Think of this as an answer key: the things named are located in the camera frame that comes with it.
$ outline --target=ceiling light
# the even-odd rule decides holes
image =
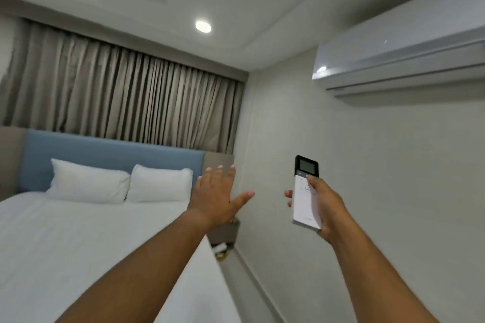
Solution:
[[[196,20],[196,28],[205,34],[208,34],[212,30],[210,24],[204,20]]]

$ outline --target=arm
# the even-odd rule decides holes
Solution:
[[[204,235],[231,220],[254,196],[230,201],[235,168],[199,177],[188,209],[96,281],[57,323],[151,323]]]
[[[342,198],[322,179],[309,176],[308,182],[318,194],[319,235],[335,251],[358,322],[438,323],[350,216]],[[292,192],[285,195],[291,198]]]

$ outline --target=pleated curtain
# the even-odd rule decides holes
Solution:
[[[31,21],[0,83],[5,126],[232,153],[244,84]]]

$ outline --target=mattress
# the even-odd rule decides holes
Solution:
[[[184,202],[75,203],[39,192],[1,202],[2,322],[53,323],[106,271],[186,208]],[[240,323],[207,237],[155,322]]]

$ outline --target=pillow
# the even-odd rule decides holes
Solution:
[[[151,169],[136,165],[131,172],[127,200],[132,202],[189,201],[192,192],[191,169]]]
[[[52,159],[54,179],[49,198],[87,203],[123,203],[130,187],[130,174],[121,170],[73,164]]]

